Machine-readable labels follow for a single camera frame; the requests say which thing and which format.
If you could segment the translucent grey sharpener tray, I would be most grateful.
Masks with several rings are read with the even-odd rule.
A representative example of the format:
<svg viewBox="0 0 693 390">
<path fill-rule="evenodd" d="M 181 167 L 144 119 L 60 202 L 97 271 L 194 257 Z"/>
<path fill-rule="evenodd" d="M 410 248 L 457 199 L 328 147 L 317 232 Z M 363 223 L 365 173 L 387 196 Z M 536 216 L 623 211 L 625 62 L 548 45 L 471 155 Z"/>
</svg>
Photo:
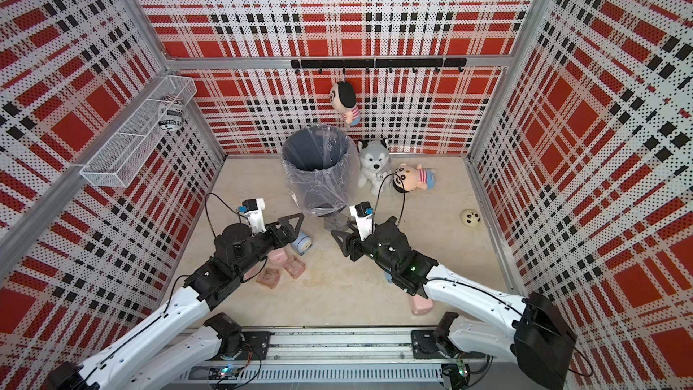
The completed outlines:
<svg viewBox="0 0 693 390">
<path fill-rule="evenodd" d="M 342 212 L 333 212 L 323 217 L 323 227 L 329 232 L 333 230 L 350 232 L 349 222 L 350 217 Z"/>
</svg>

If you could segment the translucent pink sharpener tray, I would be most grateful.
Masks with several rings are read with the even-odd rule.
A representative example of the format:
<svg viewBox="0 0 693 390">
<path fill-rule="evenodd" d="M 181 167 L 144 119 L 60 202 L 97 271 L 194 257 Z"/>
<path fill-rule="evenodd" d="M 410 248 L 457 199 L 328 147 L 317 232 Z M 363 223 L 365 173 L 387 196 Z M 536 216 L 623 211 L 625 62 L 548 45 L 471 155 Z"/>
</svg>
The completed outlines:
<svg viewBox="0 0 693 390">
<path fill-rule="evenodd" d="M 258 274 L 256 283 L 264 285 L 269 289 L 274 289 L 281 280 L 281 272 L 274 268 L 266 268 Z"/>
</svg>

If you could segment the grey bin with plastic liner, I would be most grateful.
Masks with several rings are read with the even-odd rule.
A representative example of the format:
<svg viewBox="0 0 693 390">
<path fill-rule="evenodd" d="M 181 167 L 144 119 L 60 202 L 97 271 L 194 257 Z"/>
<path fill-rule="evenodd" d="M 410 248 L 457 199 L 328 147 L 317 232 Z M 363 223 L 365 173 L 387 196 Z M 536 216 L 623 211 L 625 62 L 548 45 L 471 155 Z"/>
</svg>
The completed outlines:
<svg viewBox="0 0 693 390">
<path fill-rule="evenodd" d="M 290 135 L 282 147 L 282 165 L 290 195 L 308 216 L 342 211 L 356 196 L 357 146 L 335 126 L 317 124 Z"/>
</svg>

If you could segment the blue sharpener front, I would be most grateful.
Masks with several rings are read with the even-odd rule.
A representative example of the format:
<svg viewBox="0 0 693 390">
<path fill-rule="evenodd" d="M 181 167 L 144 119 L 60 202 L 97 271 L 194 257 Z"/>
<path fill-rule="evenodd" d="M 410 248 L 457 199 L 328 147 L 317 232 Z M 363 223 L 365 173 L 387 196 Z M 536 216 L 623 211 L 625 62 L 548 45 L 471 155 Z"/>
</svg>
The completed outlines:
<svg viewBox="0 0 693 390">
<path fill-rule="evenodd" d="M 296 240 L 292 242 L 292 249 L 299 256 L 304 256 L 312 247 L 312 239 L 310 236 L 305 234 L 303 231 L 299 232 Z"/>
</svg>

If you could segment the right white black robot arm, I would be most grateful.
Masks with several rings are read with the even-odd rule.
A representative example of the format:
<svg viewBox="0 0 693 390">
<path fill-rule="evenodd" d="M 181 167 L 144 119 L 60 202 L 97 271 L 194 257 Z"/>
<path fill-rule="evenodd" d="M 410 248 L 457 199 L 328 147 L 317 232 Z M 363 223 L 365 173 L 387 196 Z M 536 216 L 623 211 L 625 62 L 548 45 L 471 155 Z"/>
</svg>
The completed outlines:
<svg viewBox="0 0 693 390">
<path fill-rule="evenodd" d="M 432 340 L 420 345 L 422 352 L 508 360 L 537 385 L 564 388 L 577 336 L 546 296 L 507 294 L 454 273 L 412 248 L 396 218 L 381 224 L 360 218 L 331 234 L 343 256 L 371 259 L 406 294 L 454 307 L 440 319 Z"/>
</svg>

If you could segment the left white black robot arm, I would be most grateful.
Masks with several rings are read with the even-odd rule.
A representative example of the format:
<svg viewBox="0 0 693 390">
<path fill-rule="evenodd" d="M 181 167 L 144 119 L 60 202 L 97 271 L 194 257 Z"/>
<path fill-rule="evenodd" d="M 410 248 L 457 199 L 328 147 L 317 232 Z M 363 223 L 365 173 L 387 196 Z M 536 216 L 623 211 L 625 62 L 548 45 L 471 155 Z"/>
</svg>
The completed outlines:
<svg viewBox="0 0 693 390">
<path fill-rule="evenodd" d="M 81 364 L 65 362 L 47 377 L 48 389 L 121 389 L 169 341 L 205 317 L 244 283 L 245 274 L 270 252 L 294 242 L 304 215 L 263 225 L 254 211 L 214 238 L 215 252 L 169 300 L 126 335 Z"/>
</svg>

